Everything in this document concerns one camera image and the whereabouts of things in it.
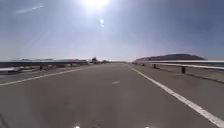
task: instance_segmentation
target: metal guardrail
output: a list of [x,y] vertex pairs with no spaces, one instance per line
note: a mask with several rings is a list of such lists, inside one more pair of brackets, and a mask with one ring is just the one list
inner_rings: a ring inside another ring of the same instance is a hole
[[78,60],[78,61],[4,61],[0,62],[0,67],[1,68],[6,68],[6,67],[21,67],[21,66],[40,66],[40,69],[42,69],[43,66],[47,65],[55,65],[55,66],[60,66],[60,65],[65,65],[65,64],[79,64],[79,65],[84,65],[88,64],[87,61],[85,60]]
[[181,73],[183,74],[186,73],[186,67],[224,70],[224,61],[177,60],[177,61],[137,61],[133,63],[141,64],[142,66],[145,66],[145,64],[152,64],[154,69],[158,68],[156,65],[181,67]]

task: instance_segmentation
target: asphalt road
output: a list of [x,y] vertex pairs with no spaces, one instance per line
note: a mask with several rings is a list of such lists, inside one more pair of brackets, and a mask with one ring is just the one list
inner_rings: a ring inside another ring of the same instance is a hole
[[[223,119],[221,83],[131,66]],[[1,128],[218,128],[125,64],[18,77],[0,81]]]

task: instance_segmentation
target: sky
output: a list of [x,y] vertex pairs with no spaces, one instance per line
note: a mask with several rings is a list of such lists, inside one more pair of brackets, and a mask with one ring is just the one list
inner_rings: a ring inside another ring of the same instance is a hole
[[223,0],[0,0],[0,60],[224,59]]

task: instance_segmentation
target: sun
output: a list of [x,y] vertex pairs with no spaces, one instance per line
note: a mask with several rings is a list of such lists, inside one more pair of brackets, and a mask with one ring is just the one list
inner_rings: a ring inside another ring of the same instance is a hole
[[83,1],[88,8],[97,8],[97,9],[102,9],[109,3],[108,0],[83,0]]

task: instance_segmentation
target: hill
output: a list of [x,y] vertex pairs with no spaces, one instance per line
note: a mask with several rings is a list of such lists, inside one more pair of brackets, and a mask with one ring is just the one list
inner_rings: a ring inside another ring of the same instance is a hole
[[190,54],[168,54],[163,56],[139,58],[136,61],[160,61],[160,60],[206,60],[206,59],[200,56]]

